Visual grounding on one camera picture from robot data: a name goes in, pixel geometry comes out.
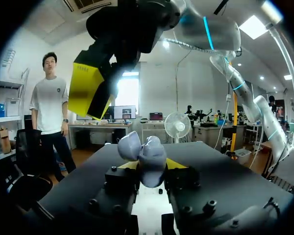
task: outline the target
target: black table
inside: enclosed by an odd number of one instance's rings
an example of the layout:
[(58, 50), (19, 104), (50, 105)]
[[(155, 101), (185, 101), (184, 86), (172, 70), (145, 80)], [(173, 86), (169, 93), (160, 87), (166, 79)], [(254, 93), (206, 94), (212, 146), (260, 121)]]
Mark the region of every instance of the black table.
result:
[[(252, 205), (263, 206), (270, 197), (274, 197), (283, 211), (293, 197), (202, 142), (165, 144), (164, 147), (168, 158), (200, 172), (202, 192), (217, 200), (218, 210), (222, 213), (234, 216)], [(89, 200), (105, 182), (106, 171), (113, 165), (124, 163), (117, 145), (106, 145), (58, 183), (40, 203), (53, 215), (67, 212), (69, 206), (87, 210)], [(36, 217), (32, 211), (27, 215), (33, 219)]]

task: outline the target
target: person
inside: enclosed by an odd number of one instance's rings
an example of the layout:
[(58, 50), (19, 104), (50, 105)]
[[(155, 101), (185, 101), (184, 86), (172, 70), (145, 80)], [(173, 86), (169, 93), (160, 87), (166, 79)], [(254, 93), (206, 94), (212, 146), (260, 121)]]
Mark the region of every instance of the person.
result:
[(269, 106), (271, 107), (272, 112), (275, 114), (276, 113), (276, 105), (274, 104), (274, 96), (270, 95), (269, 96)]
[(54, 52), (49, 52), (43, 57), (46, 77), (35, 86), (29, 109), (32, 114), (33, 129), (42, 131), (41, 145), (48, 167), (51, 167), (60, 182), (64, 176), (56, 162), (53, 146), (69, 173), (76, 166), (65, 138), (68, 134), (69, 97), (65, 80), (55, 75), (56, 65), (57, 56)]

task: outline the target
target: bottle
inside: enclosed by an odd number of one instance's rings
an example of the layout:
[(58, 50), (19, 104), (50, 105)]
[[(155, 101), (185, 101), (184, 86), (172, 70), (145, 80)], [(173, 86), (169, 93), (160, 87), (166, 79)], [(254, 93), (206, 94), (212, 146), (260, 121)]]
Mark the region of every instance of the bottle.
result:
[(214, 122), (215, 122), (215, 125), (217, 125), (218, 124), (218, 119), (219, 119), (219, 114), (218, 113), (215, 113), (214, 114)]

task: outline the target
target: office chair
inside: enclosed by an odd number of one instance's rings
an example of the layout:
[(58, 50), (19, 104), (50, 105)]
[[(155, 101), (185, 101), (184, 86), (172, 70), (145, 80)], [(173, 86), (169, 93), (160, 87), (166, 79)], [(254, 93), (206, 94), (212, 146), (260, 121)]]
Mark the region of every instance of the office chair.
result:
[(9, 167), (8, 195), (24, 210), (44, 211), (38, 201), (51, 189), (52, 181), (44, 176), (45, 163), (40, 146), (39, 130), (18, 130), (16, 135), (16, 161)]

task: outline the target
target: white fan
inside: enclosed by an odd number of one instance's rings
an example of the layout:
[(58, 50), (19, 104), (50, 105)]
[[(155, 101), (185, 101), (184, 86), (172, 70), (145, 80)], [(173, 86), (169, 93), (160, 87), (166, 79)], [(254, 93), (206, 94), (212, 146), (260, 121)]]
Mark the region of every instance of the white fan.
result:
[(186, 136), (190, 129), (191, 121), (186, 114), (175, 112), (166, 118), (165, 130), (170, 137), (174, 138), (175, 143), (178, 143), (179, 138)]

